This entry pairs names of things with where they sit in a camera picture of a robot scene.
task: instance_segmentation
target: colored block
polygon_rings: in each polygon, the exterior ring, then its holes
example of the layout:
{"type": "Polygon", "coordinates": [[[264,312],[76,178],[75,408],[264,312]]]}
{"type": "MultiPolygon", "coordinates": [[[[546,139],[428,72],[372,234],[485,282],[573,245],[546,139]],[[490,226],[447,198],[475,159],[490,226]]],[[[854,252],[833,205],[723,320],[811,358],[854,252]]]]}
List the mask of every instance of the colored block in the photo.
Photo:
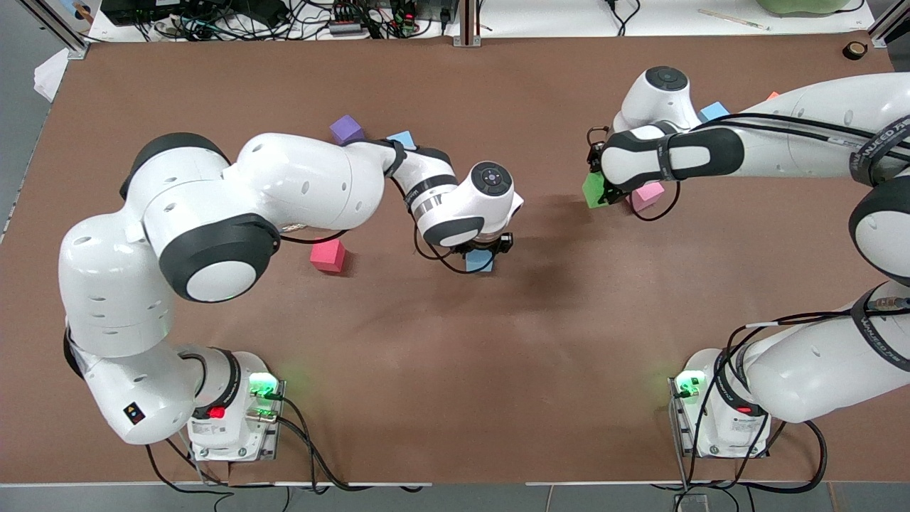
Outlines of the colored block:
{"type": "Polygon", "coordinates": [[[635,211],[642,211],[657,202],[662,194],[663,185],[655,181],[633,190],[626,200],[632,204],[635,211]]]}
{"type": "Polygon", "coordinates": [[[727,112],[727,109],[721,105],[720,101],[715,101],[711,105],[702,108],[702,111],[698,113],[698,119],[704,123],[729,114],[730,112],[727,112]]]}
{"type": "Polygon", "coordinates": [[[344,118],[335,121],[329,129],[332,131],[332,137],[337,144],[344,144],[351,140],[366,138],[363,135],[363,128],[361,128],[360,125],[357,124],[357,121],[351,116],[345,116],[344,118]]]}
{"type": "Polygon", "coordinates": [[[483,268],[481,272],[493,271],[493,263],[490,263],[490,258],[492,257],[493,253],[490,251],[475,249],[464,255],[464,268],[468,272],[476,271],[481,267],[483,268]]]}
{"type": "Polygon", "coordinates": [[[410,132],[405,130],[401,133],[396,133],[395,135],[389,135],[386,137],[388,140],[397,140],[407,149],[416,149],[417,145],[414,144],[414,139],[411,138],[410,132]]]}
{"type": "Polygon", "coordinates": [[[309,262],[323,272],[338,273],[344,267],[344,245],[340,240],[324,241],[313,246],[309,262]]]}
{"type": "Polygon", "coordinates": [[[603,204],[597,202],[603,195],[603,175],[600,172],[588,173],[581,185],[581,193],[584,194],[584,200],[588,201],[588,208],[607,206],[607,201],[603,204]]]}

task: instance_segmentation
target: green container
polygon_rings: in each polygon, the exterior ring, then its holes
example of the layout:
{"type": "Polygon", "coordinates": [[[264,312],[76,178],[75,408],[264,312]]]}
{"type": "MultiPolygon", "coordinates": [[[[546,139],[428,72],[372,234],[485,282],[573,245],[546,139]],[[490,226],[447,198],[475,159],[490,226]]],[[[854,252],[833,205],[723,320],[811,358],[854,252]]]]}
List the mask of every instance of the green container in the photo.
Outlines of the green container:
{"type": "Polygon", "coordinates": [[[843,9],[854,0],[756,0],[758,5],[776,15],[791,13],[810,13],[813,15],[830,15],[843,9]]]}

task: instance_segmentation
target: white piece of paper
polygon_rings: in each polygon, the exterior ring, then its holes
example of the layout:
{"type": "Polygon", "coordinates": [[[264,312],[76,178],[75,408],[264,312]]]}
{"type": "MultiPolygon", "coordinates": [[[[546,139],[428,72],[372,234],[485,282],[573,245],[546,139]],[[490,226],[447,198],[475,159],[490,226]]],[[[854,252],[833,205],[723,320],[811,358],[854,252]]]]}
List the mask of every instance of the white piece of paper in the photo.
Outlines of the white piece of paper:
{"type": "Polygon", "coordinates": [[[68,53],[69,50],[64,48],[35,68],[35,91],[52,103],[63,80],[66,64],[69,62],[66,59],[68,53]]]}

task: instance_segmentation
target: gray floor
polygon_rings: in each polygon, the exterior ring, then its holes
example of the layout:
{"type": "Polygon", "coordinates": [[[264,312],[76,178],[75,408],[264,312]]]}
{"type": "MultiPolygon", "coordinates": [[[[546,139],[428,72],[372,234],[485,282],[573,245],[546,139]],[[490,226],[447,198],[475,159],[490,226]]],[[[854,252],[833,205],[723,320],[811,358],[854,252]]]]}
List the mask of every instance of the gray floor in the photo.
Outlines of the gray floor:
{"type": "MultiPolygon", "coordinates": [[[[873,11],[881,12],[889,0],[869,0],[873,11]]],[[[32,73],[38,64],[53,55],[60,45],[18,5],[0,15],[0,223],[10,211],[25,168],[31,158],[50,105],[32,89],[32,73]]],[[[910,70],[910,36],[889,48],[895,68],[910,70]]],[[[79,130],[74,126],[74,133],[79,130]]],[[[750,510],[741,488],[734,494],[739,509],[750,510]]],[[[711,510],[734,511],[733,501],[719,491],[707,491],[711,510]]],[[[547,487],[521,485],[434,486],[417,495],[398,489],[374,489],[344,494],[330,491],[315,497],[295,490],[288,510],[329,511],[476,511],[528,512],[545,507],[547,487]]],[[[157,512],[160,510],[208,511],[217,497],[180,495],[161,485],[153,486],[67,486],[0,487],[2,512],[98,511],[157,512]]],[[[279,512],[284,504],[283,489],[239,489],[218,510],[279,512]]],[[[910,486],[893,484],[836,484],[800,496],[754,493],[759,512],[880,512],[910,507],[910,486]]],[[[557,486],[552,512],[653,512],[672,510],[672,493],[648,486],[557,486]]]]}

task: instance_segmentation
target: black plug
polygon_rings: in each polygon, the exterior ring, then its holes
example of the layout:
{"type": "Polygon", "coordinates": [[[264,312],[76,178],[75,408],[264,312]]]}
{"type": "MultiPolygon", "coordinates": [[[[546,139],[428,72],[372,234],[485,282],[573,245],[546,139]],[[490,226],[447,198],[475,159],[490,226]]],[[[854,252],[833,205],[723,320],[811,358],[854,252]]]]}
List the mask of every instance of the black plug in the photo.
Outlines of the black plug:
{"type": "Polygon", "coordinates": [[[446,35],[446,25],[449,24],[449,21],[452,19],[452,13],[447,8],[442,8],[440,10],[440,23],[442,24],[442,34],[446,35]]]}

